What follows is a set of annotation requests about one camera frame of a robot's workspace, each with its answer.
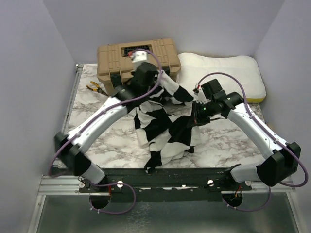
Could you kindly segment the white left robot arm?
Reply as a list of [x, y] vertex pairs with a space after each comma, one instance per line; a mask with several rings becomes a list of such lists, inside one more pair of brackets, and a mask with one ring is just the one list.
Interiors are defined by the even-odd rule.
[[107, 187], [105, 172], [90, 161], [85, 153], [114, 122], [147, 100], [160, 83], [162, 67], [143, 62], [132, 74], [133, 77], [117, 86], [114, 94], [89, 119], [71, 132], [59, 132], [54, 137], [55, 157], [73, 175], [89, 180], [92, 188], [98, 192]]

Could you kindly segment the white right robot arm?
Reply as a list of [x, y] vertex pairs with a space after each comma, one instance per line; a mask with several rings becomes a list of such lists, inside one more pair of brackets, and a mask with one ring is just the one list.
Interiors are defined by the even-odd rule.
[[208, 103], [194, 103], [191, 116], [197, 126], [210, 123], [211, 117], [220, 114], [235, 123], [256, 145], [265, 159], [261, 164], [235, 165], [224, 176], [223, 184], [234, 190], [242, 182], [263, 182], [269, 187], [282, 182], [297, 171], [301, 147], [280, 138], [244, 103], [243, 97], [232, 92], [226, 94], [217, 79], [201, 85]]

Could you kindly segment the white pillow yellow edge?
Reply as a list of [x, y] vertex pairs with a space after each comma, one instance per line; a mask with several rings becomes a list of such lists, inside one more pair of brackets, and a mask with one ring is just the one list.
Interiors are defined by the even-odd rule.
[[241, 83], [249, 103], [260, 103], [266, 97], [258, 64], [252, 57], [211, 58], [194, 53], [181, 53], [178, 57], [181, 70], [176, 82], [192, 95], [193, 89], [202, 77], [221, 72], [233, 76]]

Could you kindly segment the black white checkered pillowcase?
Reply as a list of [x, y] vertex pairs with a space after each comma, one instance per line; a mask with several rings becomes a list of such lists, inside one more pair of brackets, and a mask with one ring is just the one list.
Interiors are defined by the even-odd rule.
[[150, 151], [150, 159], [144, 166], [148, 174], [156, 167], [182, 158], [186, 152], [193, 154], [201, 143], [199, 127], [187, 127], [190, 116], [171, 115], [164, 108], [166, 101], [175, 105], [192, 103], [193, 95], [164, 71], [161, 75], [159, 86], [136, 108], [134, 117], [138, 143]]

